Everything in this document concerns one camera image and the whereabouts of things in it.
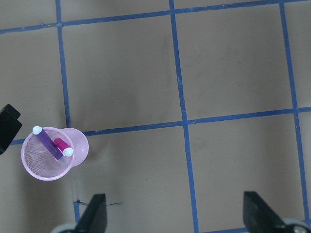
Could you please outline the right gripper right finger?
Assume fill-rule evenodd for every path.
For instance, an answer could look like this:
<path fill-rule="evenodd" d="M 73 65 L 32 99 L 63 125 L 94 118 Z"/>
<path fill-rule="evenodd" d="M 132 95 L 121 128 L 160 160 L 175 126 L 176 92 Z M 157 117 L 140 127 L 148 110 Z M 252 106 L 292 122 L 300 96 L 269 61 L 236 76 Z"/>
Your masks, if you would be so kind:
<path fill-rule="evenodd" d="M 302 221 L 281 218 L 255 191 L 243 193 L 243 223 L 250 233 L 309 233 Z"/>

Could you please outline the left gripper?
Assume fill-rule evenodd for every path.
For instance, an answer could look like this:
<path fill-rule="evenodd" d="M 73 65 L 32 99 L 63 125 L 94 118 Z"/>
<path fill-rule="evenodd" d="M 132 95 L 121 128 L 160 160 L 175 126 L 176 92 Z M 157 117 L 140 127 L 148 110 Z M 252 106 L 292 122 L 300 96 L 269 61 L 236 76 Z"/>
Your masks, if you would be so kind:
<path fill-rule="evenodd" d="M 0 111 L 0 154 L 2 155 L 10 146 L 22 127 L 18 118 L 21 113 L 12 105 L 5 105 Z"/>

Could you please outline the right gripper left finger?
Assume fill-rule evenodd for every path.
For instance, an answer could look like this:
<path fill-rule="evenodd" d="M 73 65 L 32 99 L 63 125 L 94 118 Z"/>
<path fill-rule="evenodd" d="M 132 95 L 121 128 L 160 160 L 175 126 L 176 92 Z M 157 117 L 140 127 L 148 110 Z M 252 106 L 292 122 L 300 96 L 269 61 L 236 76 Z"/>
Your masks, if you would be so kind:
<path fill-rule="evenodd" d="M 95 194 L 78 221 L 76 233 L 104 233 L 107 228 L 105 194 Z"/>

